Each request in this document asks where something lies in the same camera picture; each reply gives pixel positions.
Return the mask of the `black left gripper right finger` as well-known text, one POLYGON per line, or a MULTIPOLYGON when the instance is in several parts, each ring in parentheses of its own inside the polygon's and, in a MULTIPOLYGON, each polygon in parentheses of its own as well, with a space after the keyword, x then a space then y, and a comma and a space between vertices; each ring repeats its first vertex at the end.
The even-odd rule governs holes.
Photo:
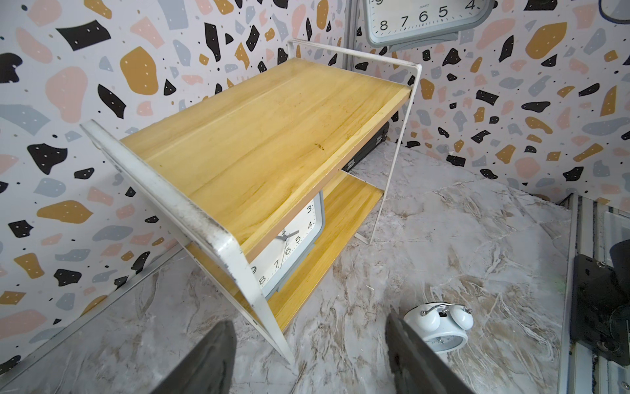
POLYGON ((385 338, 396 393, 473 394, 395 311, 387 316, 385 338))

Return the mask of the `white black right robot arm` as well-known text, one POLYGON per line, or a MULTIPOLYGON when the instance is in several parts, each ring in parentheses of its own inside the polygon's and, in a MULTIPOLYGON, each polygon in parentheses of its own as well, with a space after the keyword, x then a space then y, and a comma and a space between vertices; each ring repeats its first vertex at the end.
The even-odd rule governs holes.
POLYGON ((599 356, 629 365, 629 241, 610 248, 612 264, 574 259, 570 336, 599 356))

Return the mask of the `wooden shelf white metal frame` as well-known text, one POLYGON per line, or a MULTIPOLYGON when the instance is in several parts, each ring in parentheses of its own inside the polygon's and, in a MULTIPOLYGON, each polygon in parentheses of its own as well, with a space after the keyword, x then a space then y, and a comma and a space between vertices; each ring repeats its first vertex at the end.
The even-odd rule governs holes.
POLYGON ((387 198, 342 168, 395 113, 410 113, 422 74, 391 57, 413 81, 382 80, 307 61, 307 47, 290 39, 281 65, 124 139, 93 120, 82 126, 288 364, 287 326, 387 198), (320 191, 323 233, 267 300, 250 264, 320 191))

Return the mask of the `grey square clock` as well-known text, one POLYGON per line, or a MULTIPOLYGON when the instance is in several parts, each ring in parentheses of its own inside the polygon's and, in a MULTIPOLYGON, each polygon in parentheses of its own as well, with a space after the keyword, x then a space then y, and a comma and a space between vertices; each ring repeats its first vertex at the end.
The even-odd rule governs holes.
POLYGON ((324 227, 324 196, 320 191, 250 264, 267 300, 304 262, 324 227))
POLYGON ((374 47, 413 47, 454 39, 482 24, 495 7, 488 0, 368 0, 363 2, 364 34, 374 47))

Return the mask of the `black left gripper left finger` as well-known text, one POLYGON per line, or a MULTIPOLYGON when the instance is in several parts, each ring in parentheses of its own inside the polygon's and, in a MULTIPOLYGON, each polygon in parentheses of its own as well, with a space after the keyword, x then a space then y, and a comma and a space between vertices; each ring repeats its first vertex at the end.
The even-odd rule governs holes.
POLYGON ((152 393, 229 393, 236 348, 234 324, 218 322, 152 393))

